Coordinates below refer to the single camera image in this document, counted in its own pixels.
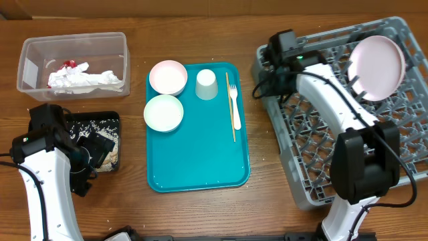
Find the dish rack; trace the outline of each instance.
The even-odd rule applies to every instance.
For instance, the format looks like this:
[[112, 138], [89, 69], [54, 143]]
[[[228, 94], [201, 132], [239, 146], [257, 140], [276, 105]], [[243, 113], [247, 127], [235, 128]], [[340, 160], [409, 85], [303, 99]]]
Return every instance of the dish rack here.
[[[382, 101], [367, 101], [352, 91], [356, 80], [349, 80], [348, 61], [355, 46], [366, 37], [382, 35], [393, 40], [403, 51], [406, 74], [396, 92]], [[344, 27], [298, 37], [299, 47], [319, 50], [332, 66], [334, 74], [363, 108], [380, 121], [393, 121], [400, 130], [401, 158], [416, 180], [428, 176], [428, 89], [424, 81], [428, 61], [423, 55], [409, 26], [400, 17], [380, 19], [360, 25]], [[259, 82], [262, 69], [273, 68], [263, 58], [267, 46], [257, 49], [251, 73]], [[301, 210], [311, 210], [329, 204], [334, 191], [329, 177], [335, 140], [326, 122], [303, 96], [294, 94], [280, 104], [279, 96], [262, 98], [275, 129], [280, 157], [293, 198]], [[366, 154], [372, 150], [366, 148]], [[409, 178], [401, 170], [397, 186], [406, 185]]]

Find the white fork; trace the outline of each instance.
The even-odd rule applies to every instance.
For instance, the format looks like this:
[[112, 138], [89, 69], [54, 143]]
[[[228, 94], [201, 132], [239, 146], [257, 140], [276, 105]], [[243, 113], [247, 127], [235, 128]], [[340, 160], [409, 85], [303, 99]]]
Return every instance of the white fork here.
[[236, 104], [236, 98], [238, 97], [238, 90], [236, 85], [230, 85], [230, 98], [233, 102], [233, 125], [235, 125], [235, 130], [241, 129], [241, 119], [239, 118], [238, 105]]

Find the chopstick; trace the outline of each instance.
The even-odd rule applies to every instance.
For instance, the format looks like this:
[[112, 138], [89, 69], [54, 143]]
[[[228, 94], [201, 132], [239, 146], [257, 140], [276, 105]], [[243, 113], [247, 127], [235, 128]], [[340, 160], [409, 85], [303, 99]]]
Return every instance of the chopstick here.
[[229, 74], [226, 72], [227, 99], [229, 99], [230, 121], [232, 122], [233, 142], [236, 142], [235, 127], [233, 126], [232, 103], [230, 101]]

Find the crumpled white paper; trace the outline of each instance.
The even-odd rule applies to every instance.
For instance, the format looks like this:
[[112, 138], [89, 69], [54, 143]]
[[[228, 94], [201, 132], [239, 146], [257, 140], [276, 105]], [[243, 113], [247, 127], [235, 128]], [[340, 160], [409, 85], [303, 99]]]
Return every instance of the crumpled white paper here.
[[107, 70], [101, 74], [87, 74], [84, 73], [88, 70], [89, 64], [83, 63], [77, 65], [75, 68], [64, 67], [57, 72], [53, 72], [49, 75], [49, 82], [47, 83], [52, 88], [66, 88], [66, 87], [77, 87], [77, 86], [97, 86], [96, 88], [82, 88], [79, 90], [55, 90], [56, 94], [83, 94], [94, 91], [97, 88], [102, 90], [112, 90], [121, 92], [120, 86], [102, 88], [99, 85], [103, 84], [118, 84], [121, 80], [113, 74], [113, 71]]

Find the tray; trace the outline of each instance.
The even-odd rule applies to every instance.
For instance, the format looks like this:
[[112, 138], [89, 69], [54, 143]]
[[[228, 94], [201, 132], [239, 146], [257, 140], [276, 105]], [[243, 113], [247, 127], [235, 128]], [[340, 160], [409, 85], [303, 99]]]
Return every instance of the tray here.
[[[239, 73], [226, 62], [185, 65], [188, 79], [177, 96], [184, 117], [170, 133], [147, 127], [147, 181], [157, 192], [190, 191], [243, 185], [249, 177], [247, 131]], [[219, 92], [212, 100], [196, 96], [196, 75], [210, 69], [217, 77]], [[242, 128], [233, 142], [226, 72], [229, 83], [236, 84], [237, 104]], [[158, 95], [146, 78], [146, 102]]]
[[73, 117], [66, 114], [66, 120], [70, 128], [73, 141], [77, 141], [79, 136], [88, 137], [91, 132], [98, 133], [103, 137], [114, 141], [113, 152], [107, 154], [105, 161], [96, 171], [107, 172], [117, 171], [120, 165], [120, 117], [117, 112], [86, 112], [73, 113]]
[[[350, 53], [366, 37], [382, 35], [393, 40], [406, 59], [406, 75], [397, 91], [385, 100], [372, 102], [357, 96], [349, 87], [347, 69]], [[428, 61], [409, 26], [400, 17], [389, 17], [343, 27], [322, 33], [298, 37], [304, 50], [320, 50], [332, 66], [337, 79], [350, 91], [363, 108], [379, 120], [393, 121], [401, 134], [401, 158], [412, 171], [413, 177], [428, 176], [428, 88], [424, 81]], [[266, 46], [256, 51], [251, 73], [256, 83], [259, 71], [269, 68], [262, 53]], [[286, 172], [294, 201], [302, 210], [311, 210], [333, 201], [335, 191], [330, 182], [329, 169], [335, 140], [327, 124], [299, 94], [284, 104], [278, 97], [262, 98], [272, 121], [281, 150], [281, 162]], [[409, 183], [401, 172], [398, 186]]]

